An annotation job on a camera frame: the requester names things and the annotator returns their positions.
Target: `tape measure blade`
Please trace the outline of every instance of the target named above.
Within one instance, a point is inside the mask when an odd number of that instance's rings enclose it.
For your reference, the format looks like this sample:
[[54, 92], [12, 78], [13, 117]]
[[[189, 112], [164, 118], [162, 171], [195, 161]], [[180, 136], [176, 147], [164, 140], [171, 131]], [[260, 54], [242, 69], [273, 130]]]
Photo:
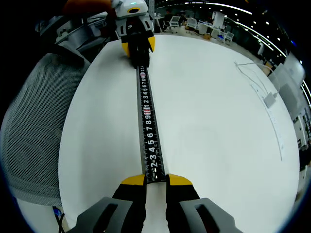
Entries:
[[147, 183], [165, 181], [161, 144], [147, 67], [137, 68], [138, 123], [142, 170]]

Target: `ceiling light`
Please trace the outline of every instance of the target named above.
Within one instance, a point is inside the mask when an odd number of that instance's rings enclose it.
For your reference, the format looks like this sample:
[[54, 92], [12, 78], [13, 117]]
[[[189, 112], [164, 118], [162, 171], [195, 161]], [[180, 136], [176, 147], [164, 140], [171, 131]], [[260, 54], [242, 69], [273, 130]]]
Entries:
[[309, 93], [309, 95], [311, 96], [311, 92], [310, 92], [310, 90], [309, 90], [309, 88], [308, 88], [306, 82], [305, 82], [305, 81], [302, 81], [302, 82], [303, 82], [303, 84], [306, 86], [306, 88], [307, 88], [307, 90], [308, 90], [308, 93]]
[[247, 26], [245, 26], [244, 24], [241, 24], [241, 23], [238, 23], [237, 24], [243, 26], [243, 27], [246, 27], [248, 29], [250, 29], [251, 31], [255, 32], [256, 34], [260, 35], [262, 38], [264, 38], [266, 41], [270, 42], [271, 45], [273, 45], [280, 53], [281, 55], [283, 55], [284, 57], [286, 57], [285, 53], [282, 52], [282, 50], [280, 50], [275, 44], [273, 44], [268, 38], [264, 37], [263, 35], [261, 35], [260, 33], [256, 32], [254, 29], [251, 29]]
[[252, 15], [251, 12], [246, 11], [246, 10], [243, 10], [243, 9], [238, 8], [238, 7], [235, 7], [235, 6], [230, 6], [230, 5], [220, 4], [220, 3], [209, 3], [209, 2], [206, 2], [206, 4], [209, 4], [209, 5], [216, 5], [216, 6], [229, 7], [229, 8], [232, 8], [232, 9], [235, 9], [235, 10], [238, 10], [238, 11], [243, 11], [243, 12], [245, 12], [245, 13], [248, 13], [248, 14]]

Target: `gray mesh fabric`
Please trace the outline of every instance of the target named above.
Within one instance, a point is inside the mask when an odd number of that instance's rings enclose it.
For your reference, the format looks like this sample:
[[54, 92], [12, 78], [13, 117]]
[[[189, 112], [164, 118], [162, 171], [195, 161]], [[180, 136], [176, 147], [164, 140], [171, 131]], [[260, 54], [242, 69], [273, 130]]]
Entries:
[[15, 197], [61, 206], [61, 133], [72, 97], [88, 67], [88, 61], [84, 67], [74, 67], [66, 64], [64, 57], [46, 54], [6, 112], [1, 126], [0, 158]]

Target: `chair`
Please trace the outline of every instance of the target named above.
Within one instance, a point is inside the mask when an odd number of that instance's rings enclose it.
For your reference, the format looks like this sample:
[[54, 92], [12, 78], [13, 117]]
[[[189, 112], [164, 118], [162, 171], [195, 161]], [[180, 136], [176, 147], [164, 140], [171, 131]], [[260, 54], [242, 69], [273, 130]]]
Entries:
[[[75, 58], [82, 57], [66, 41], [61, 45]], [[79, 60], [82, 62], [77, 66], [72, 59], [47, 53], [5, 114], [0, 161], [10, 190], [18, 199], [61, 206], [58, 154], [62, 129], [73, 95], [90, 65], [83, 57]]]
[[229, 40], [229, 41], [230, 41], [230, 43], [231, 43], [231, 42], [232, 42], [233, 37], [234, 37], [234, 34], [233, 34], [233, 33], [231, 33], [231, 32], [227, 32], [227, 33], [225, 34], [224, 41]]
[[174, 27], [179, 27], [179, 23], [178, 23], [179, 19], [180, 19], [180, 16], [173, 16], [169, 22], [164, 21], [164, 25], [167, 26], [167, 28], [172, 30], [172, 28]]
[[188, 18], [186, 27], [196, 29], [197, 25], [198, 25], [198, 23], [197, 23], [196, 19]]
[[225, 41], [225, 33], [220, 31], [220, 30], [217, 30], [218, 33], [217, 33], [217, 39], [224, 42]]

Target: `office desk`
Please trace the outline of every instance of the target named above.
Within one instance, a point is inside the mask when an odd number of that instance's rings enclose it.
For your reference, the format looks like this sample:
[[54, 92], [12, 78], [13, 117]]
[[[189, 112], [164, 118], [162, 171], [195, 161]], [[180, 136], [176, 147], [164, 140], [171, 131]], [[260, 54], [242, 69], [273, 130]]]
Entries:
[[[271, 110], [285, 145], [281, 161], [265, 107], [234, 61], [251, 62], [208, 41], [156, 35], [149, 75], [166, 173], [191, 180], [198, 195], [230, 213], [241, 231], [271, 233], [287, 218], [297, 192], [295, 131], [277, 96]], [[250, 68], [276, 92], [260, 68]], [[136, 85], [136, 71], [115, 41], [98, 54], [73, 97], [59, 157], [70, 227], [122, 180], [141, 173]], [[163, 183], [148, 185], [146, 211], [144, 232], [168, 232]]]

